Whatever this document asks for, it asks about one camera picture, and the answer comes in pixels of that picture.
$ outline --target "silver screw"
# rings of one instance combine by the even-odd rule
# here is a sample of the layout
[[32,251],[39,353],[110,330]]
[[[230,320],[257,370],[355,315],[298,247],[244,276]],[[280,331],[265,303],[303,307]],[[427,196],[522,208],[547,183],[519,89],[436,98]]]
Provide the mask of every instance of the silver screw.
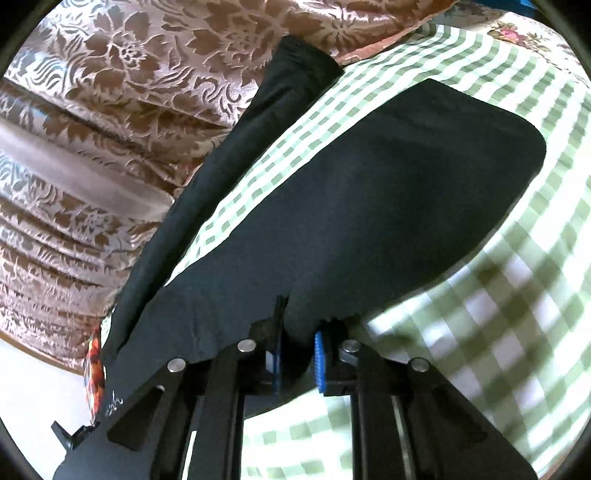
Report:
[[238,342],[238,349],[243,353],[252,352],[255,348],[256,342],[250,338]]
[[186,366],[187,362],[182,358],[173,358],[167,365],[168,371],[172,374],[182,372]]
[[345,340],[340,346],[347,353],[357,353],[361,348],[361,344],[357,340],[349,339]]
[[427,370],[429,370],[429,367],[431,366],[431,364],[429,363],[428,360],[425,360],[424,358],[421,357],[417,357],[417,358],[413,358],[410,362],[410,366],[413,368],[413,370],[415,372],[426,372]]

